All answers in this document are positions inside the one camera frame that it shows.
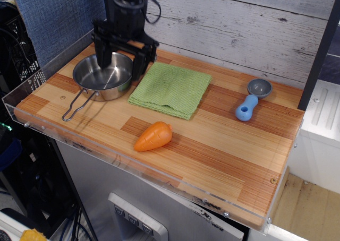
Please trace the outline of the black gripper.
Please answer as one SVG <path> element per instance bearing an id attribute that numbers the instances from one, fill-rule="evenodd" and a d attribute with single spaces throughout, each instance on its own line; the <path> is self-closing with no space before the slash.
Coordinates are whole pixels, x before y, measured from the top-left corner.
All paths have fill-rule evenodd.
<path id="1" fill-rule="evenodd" d="M 149 62 L 156 60 L 159 43 L 145 33 L 149 0 L 104 0 L 107 19 L 93 20 L 93 41 L 97 62 L 106 68 L 112 62 L 112 52 L 118 49 L 135 55 L 132 81 L 139 81 Z"/>

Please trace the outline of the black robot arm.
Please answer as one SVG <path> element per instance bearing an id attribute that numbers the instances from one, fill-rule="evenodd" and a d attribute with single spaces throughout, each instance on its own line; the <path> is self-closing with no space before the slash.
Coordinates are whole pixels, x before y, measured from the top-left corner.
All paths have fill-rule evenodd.
<path id="1" fill-rule="evenodd" d="M 156 60 L 159 42 L 145 32 L 145 23 L 155 24 L 147 18 L 148 1 L 161 11 L 156 0 L 104 0 L 106 19 L 93 20 L 93 41 L 97 62 L 101 68 L 109 66 L 111 55 L 118 50 L 134 55 L 132 81 L 139 81 L 150 62 Z"/>

